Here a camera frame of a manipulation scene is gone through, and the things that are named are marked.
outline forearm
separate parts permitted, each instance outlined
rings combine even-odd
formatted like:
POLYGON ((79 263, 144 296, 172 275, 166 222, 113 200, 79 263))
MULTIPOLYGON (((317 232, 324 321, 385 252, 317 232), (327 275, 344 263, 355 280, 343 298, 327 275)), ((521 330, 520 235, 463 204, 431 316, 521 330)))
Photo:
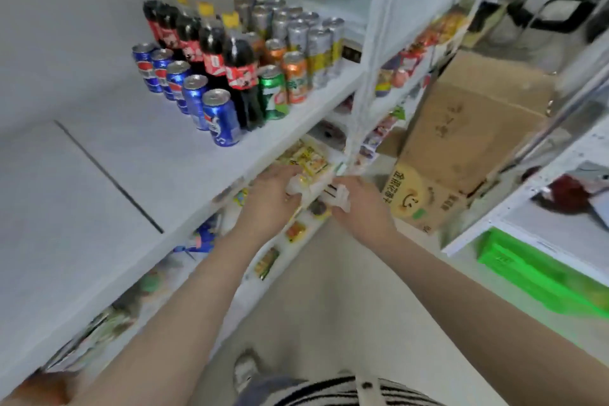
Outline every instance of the forearm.
POLYGON ((581 349, 399 233, 375 252, 508 403, 602 404, 607 369, 581 349))
POLYGON ((243 274, 261 244, 229 233, 78 402, 186 404, 243 274))

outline shoe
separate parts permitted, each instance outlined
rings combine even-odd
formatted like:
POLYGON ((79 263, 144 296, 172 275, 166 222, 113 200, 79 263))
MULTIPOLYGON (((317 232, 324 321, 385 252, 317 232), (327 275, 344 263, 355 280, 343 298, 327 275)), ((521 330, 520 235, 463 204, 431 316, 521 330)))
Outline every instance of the shoe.
POLYGON ((262 363, 258 354, 252 348, 246 349, 234 363, 232 369, 232 386, 241 393, 250 381, 260 375, 262 363))

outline green crate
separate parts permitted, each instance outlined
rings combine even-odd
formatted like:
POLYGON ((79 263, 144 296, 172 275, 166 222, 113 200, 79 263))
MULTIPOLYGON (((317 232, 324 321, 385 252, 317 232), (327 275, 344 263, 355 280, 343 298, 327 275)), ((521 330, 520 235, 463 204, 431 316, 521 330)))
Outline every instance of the green crate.
POLYGON ((547 309, 609 318, 609 288, 497 228, 482 243, 478 262, 547 309))

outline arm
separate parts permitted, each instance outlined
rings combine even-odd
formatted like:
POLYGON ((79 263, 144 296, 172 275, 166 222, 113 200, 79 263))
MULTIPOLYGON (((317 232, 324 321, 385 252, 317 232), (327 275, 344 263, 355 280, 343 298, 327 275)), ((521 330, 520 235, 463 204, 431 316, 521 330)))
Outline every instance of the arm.
POLYGON ((334 207, 333 216, 404 281, 509 404, 606 403, 605 366, 400 234, 373 184, 335 182, 349 190, 351 209, 334 207))
POLYGON ((235 227, 77 404, 186 404, 248 265, 300 205, 300 195, 285 194, 298 172, 296 166, 271 167, 256 178, 235 227))

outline hand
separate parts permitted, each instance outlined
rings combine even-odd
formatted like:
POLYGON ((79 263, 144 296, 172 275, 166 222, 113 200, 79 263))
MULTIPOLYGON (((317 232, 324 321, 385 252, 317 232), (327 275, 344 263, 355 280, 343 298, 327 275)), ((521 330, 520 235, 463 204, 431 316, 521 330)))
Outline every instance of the hand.
POLYGON ((355 176, 337 177, 332 184, 344 185, 349 190, 351 204, 348 213, 340 207, 332 207, 332 215, 363 246, 378 252, 395 238, 398 230, 377 187, 355 176))
POLYGON ((301 171, 298 165, 272 165, 258 175, 233 230, 260 246, 276 236, 300 206, 302 195, 285 188, 301 171))

